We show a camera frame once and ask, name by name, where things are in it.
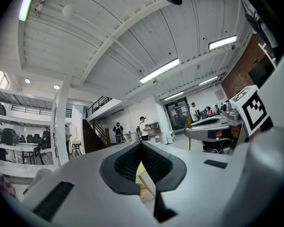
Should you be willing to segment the wooden mug tree stand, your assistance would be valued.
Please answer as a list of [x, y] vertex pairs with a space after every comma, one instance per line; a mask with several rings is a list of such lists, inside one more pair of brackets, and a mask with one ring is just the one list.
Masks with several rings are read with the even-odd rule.
[[191, 151], [191, 138], [190, 138], [190, 132], [191, 132], [191, 117], [187, 117], [187, 129], [186, 129], [186, 136], [189, 139], [189, 151]]

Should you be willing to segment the person's right hand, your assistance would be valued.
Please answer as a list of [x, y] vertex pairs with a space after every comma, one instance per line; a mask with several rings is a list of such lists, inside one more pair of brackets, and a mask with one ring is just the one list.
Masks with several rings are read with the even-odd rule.
[[230, 147], [231, 149], [234, 149], [239, 138], [240, 130], [240, 126], [234, 126], [216, 131], [216, 138], [219, 139], [222, 148]]

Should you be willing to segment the black hard case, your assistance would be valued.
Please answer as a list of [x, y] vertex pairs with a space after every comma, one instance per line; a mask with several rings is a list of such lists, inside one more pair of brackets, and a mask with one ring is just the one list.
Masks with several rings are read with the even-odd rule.
[[1, 143], [10, 146], [17, 145], [19, 143], [19, 136], [13, 129], [5, 128], [2, 131]]

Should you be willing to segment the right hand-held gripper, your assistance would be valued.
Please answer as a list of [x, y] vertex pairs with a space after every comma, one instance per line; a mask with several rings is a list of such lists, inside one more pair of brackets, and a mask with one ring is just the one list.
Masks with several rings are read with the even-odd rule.
[[258, 92], [256, 85], [243, 88], [230, 100], [222, 103], [223, 117], [208, 117], [193, 123], [190, 138], [216, 142], [216, 131], [240, 126], [237, 142], [248, 142], [260, 133], [272, 129], [272, 120]]

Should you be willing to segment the person's black top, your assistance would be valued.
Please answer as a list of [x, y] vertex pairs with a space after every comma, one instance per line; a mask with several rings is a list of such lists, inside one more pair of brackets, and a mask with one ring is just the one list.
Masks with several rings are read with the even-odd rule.
[[282, 42], [277, 29], [270, 25], [268, 21], [263, 20], [258, 11], [248, 0], [241, 0], [245, 17], [248, 23], [251, 25], [254, 33], [269, 45], [272, 54], [277, 60], [280, 60], [284, 53], [284, 43]]

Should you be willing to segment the red and white checkered cloth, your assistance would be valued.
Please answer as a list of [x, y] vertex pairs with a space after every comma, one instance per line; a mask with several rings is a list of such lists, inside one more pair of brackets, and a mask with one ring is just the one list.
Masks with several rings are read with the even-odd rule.
[[19, 201], [15, 188], [13, 187], [11, 182], [9, 182], [9, 180], [1, 173], [0, 173], [0, 194], [2, 195], [4, 200], [13, 199], [15, 201]]

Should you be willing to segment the black balcony railing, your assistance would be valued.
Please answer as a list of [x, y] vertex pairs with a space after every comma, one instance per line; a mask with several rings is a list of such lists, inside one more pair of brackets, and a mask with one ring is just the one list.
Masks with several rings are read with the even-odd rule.
[[46, 115], [46, 116], [51, 116], [52, 113], [52, 111], [48, 109], [36, 109], [31, 107], [19, 106], [19, 105], [12, 105], [11, 110], [16, 112]]
[[99, 108], [103, 107], [105, 104], [107, 104], [111, 100], [112, 100], [112, 98], [106, 97], [106, 96], [102, 96], [101, 98], [99, 98], [96, 102], [94, 102], [92, 104], [92, 106], [90, 106], [86, 110], [86, 118], [91, 116], [95, 111], [97, 111]]

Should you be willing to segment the curved ceiling light strip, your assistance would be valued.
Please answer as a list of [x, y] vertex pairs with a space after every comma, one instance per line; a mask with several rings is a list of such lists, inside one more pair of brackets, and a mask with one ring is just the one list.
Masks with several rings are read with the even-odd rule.
[[18, 19], [20, 21], [26, 21], [27, 20], [32, 1], [33, 0], [22, 0], [19, 15], [18, 15]]

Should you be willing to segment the dark wooden staircase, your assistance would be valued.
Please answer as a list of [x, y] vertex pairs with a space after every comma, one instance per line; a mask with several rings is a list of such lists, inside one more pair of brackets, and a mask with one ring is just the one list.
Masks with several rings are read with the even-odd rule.
[[107, 134], [98, 124], [92, 121], [82, 120], [83, 141], [85, 153], [95, 152], [108, 147]]

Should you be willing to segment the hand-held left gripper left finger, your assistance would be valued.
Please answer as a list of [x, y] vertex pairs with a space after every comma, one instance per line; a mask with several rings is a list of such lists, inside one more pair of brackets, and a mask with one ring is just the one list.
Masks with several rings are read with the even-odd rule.
[[51, 223], [58, 227], [155, 227], [153, 214], [138, 195], [121, 195], [103, 181], [102, 161], [131, 143], [76, 157], [40, 180], [25, 194], [23, 205], [34, 210], [60, 182], [74, 185]]

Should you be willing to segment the dark glass door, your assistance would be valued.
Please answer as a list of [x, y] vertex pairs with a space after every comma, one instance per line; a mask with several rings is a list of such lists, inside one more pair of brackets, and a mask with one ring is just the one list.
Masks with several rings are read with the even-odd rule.
[[187, 118], [190, 117], [190, 107], [187, 99], [181, 98], [165, 105], [171, 128], [174, 131], [182, 130], [187, 126]]

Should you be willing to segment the white table with black legs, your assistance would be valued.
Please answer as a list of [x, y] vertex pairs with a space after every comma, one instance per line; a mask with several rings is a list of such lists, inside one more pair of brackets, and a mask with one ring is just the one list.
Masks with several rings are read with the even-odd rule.
[[80, 140], [71, 141], [71, 155], [73, 158], [82, 155]]

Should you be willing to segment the white metal shelf rack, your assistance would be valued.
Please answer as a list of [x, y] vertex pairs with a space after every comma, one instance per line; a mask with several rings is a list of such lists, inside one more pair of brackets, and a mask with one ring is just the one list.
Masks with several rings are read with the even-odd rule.
[[[12, 105], [51, 110], [51, 116], [12, 111]], [[0, 88], [0, 149], [7, 156], [0, 159], [3, 175], [33, 178], [38, 170], [59, 168], [55, 142], [56, 98], [29, 96]], [[2, 131], [13, 129], [19, 136], [17, 145], [1, 143]]]

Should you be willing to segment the long ceiling strip lamp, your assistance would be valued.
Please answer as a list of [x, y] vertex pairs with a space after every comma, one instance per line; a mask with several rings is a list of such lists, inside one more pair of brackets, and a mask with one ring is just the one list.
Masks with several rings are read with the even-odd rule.
[[209, 82], [211, 82], [213, 80], [216, 80], [217, 78], [218, 78], [218, 76], [212, 77], [212, 78], [210, 78], [208, 80], [205, 80], [205, 81], [199, 83], [199, 85], [207, 84], [207, 83], [209, 83]]
[[171, 99], [173, 99], [173, 98], [175, 98], [175, 97], [177, 97], [177, 96], [182, 95], [183, 93], [184, 93], [184, 92], [182, 91], [182, 92], [179, 92], [179, 93], [174, 94], [174, 95], [172, 95], [172, 96], [169, 96], [169, 97], [165, 98], [164, 101], [171, 100]]
[[157, 77], [160, 74], [165, 73], [166, 71], [176, 67], [179, 65], [179, 59], [176, 58], [170, 62], [168, 62], [167, 64], [161, 66], [160, 68], [157, 68], [156, 70], [154, 70], [153, 72], [149, 73], [148, 75], [146, 75], [145, 77], [140, 79], [140, 82], [142, 84], [145, 84], [146, 82], [150, 81], [151, 79], [154, 79], [155, 77]]
[[229, 36], [229, 37], [226, 37], [224, 39], [220, 39], [220, 40], [209, 43], [208, 49], [213, 50], [215, 48], [222, 47], [222, 46], [225, 46], [227, 44], [231, 44], [231, 43], [236, 42], [236, 41], [237, 41], [236, 35]]

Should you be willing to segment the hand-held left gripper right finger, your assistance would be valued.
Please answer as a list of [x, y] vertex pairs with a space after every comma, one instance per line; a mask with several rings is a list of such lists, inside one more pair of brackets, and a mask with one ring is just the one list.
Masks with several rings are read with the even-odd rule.
[[221, 224], [247, 152], [247, 144], [229, 156], [143, 141], [142, 163], [156, 186], [156, 220], [160, 224]]

